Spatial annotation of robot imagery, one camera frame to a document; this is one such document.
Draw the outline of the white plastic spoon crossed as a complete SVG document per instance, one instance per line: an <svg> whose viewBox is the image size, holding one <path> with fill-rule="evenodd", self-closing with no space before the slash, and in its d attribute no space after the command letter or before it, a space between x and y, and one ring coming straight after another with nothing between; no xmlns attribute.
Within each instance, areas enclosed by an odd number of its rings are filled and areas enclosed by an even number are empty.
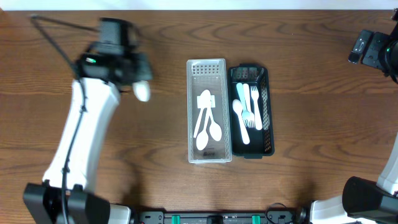
<svg viewBox="0 0 398 224"><path fill-rule="evenodd" d="M133 92L136 98L141 102L148 102L150 100L150 85L146 80L134 82L132 84Z"/></svg>

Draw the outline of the white plastic spoon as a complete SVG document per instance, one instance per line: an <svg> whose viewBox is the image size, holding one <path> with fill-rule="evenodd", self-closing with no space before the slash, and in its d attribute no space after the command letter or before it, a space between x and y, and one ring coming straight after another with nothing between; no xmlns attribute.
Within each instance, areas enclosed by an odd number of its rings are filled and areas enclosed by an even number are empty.
<svg viewBox="0 0 398 224"><path fill-rule="evenodd" d="M210 124L210 135L215 141L220 141L222 137L222 130L218 123L215 122L211 108L208 108Z"/></svg>
<svg viewBox="0 0 398 224"><path fill-rule="evenodd" d="M193 133L193 137L194 138L197 137L198 130L199 130L200 123L201 123L203 110L207 107L207 104L208 104L209 101L211 101L211 93L210 93L209 90L204 90L201 93L201 95L199 97L199 100L197 101L199 109L200 109L200 112L199 112L198 119L197 119L197 122L196 122L196 125L195 125L195 130L194 130L194 133Z"/></svg>
<svg viewBox="0 0 398 224"><path fill-rule="evenodd" d="M208 134L207 134L206 129L207 129L207 126L208 126L209 113L210 113L210 108L207 107L206 115L205 115L204 127L203 127L202 131L198 134L197 141L196 141L197 149L199 151L204 150L204 148L208 144Z"/></svg>

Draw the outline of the pink-white plastic spoon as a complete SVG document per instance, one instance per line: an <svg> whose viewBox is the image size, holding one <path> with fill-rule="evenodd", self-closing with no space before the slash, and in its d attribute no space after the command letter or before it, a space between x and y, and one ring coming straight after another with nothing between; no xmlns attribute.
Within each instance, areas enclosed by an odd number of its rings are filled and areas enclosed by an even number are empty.
<svg viewBox="0 0 398 224"><path fill-rule="evenodd" d="M233 100L232 106L233 106L233 111L238 116L242 141L244 144L248 145L250 143L250 139L243 121L243 106L239 100Z"/></svg>

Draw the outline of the white plastic fork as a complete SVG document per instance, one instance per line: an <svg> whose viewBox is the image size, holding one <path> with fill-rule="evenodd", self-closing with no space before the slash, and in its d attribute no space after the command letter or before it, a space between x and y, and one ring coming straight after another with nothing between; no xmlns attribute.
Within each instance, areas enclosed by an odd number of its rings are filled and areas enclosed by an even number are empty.
<svg viewBox="0 0 398 224"><path fill-rule="evenodd" d="M250 87L250 90L251 90L251 98L254 102L255 128L257 130L261 130L262 129L262 120L261 120L261 114L259 111L259 103L258 103L259 91L258 91L257 87L254 85Z"/></svg>

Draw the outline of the pale blue plastic fork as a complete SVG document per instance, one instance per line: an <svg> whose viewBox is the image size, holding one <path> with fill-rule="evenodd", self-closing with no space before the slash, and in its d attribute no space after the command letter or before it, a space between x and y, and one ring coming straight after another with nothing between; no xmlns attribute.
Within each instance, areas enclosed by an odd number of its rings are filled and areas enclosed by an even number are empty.
<svg viewBox="0 0 398 224"><path fill-rule="evenodd" d="M238 92L238 96L240 99L240 102L242 104L243 107L243 112L242 112L242 117L243 117L243 121L245 123L245 127L247 128L251 128L252 127L252 121L251 121L251 117L250 117L250 113L246 107L246 100L245 100L245 96L244 96L244 88L243 88L243 84L242 83L237 83L236 84L236 89Z"/></svg>

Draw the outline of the pink plastic fork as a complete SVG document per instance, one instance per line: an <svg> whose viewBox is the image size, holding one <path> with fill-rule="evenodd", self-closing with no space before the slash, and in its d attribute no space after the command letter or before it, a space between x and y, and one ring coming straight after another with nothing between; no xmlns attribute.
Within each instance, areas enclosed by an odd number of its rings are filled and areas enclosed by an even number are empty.
<svg viewBox="0 0 398 224"><path fill-rule="evenodd" d="M243 84L243 89L244 89L244 96L245 96L245 102L246 102L246 108L247 108L247 115L248 115L248 127L253 128L254 127L254 113L251 111L251 99L250 99L250 90L249 90L249 85L247 83Z"/></svg>

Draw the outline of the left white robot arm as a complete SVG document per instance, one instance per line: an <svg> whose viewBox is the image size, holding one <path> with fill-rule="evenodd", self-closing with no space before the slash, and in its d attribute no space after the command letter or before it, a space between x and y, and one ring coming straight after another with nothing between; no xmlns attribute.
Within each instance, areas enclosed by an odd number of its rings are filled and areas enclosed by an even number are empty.
<svg viewBox="0 0 398 224"><path fill-rule="evenodd" d="M131 85L140 101L150 98L153 73L147 55L85 53L76 61L72 100L60 144L41 184L28 183L23 201L36 223L135 223L128 205L95 195L104 138Z"/></svg>

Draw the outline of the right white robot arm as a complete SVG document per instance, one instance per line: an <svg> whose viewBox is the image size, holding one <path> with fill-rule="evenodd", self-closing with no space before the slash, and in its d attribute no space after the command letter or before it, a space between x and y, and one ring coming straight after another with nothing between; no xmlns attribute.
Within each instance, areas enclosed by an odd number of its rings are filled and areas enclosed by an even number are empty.
<svg viewBox="0 0 398 224"><path fill-rule="evenodd" d="M390 34L362 30L348 61L383 72L397 83L397 28ZM377 181L350 177L343 193L312 202L308 222L397 223L397 142Z"/></svg>

